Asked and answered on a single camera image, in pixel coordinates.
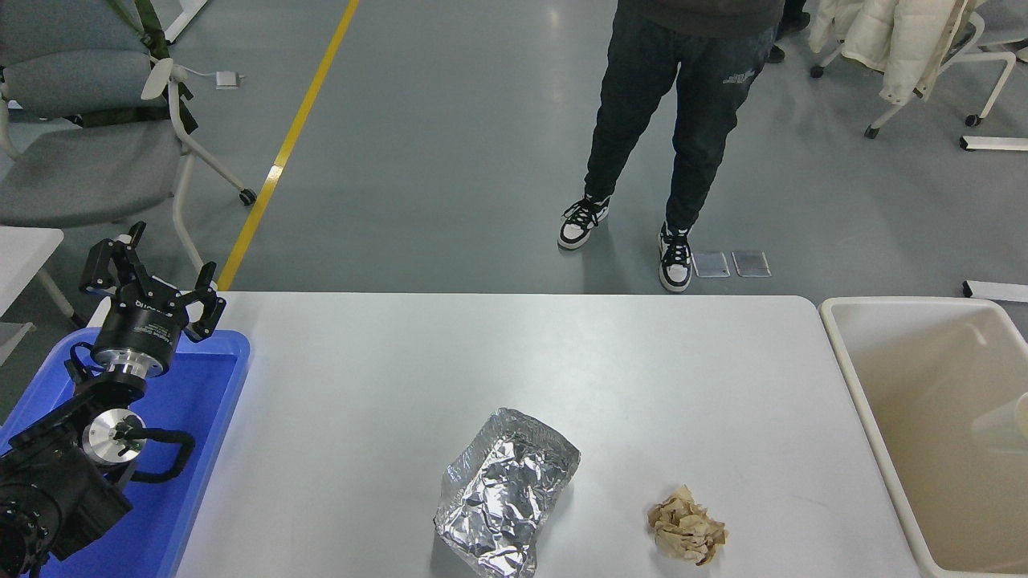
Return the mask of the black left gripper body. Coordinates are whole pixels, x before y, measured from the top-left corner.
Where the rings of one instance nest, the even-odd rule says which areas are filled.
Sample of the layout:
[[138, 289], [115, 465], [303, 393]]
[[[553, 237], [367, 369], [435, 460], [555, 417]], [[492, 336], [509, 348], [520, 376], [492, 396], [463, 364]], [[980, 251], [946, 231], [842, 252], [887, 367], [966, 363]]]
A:
[[188, 315], [175, 295], [155, 303], [139, 297], [111, 297], [111, 306], [91, 345], [91, 359], [113, 371], [169, 371]]

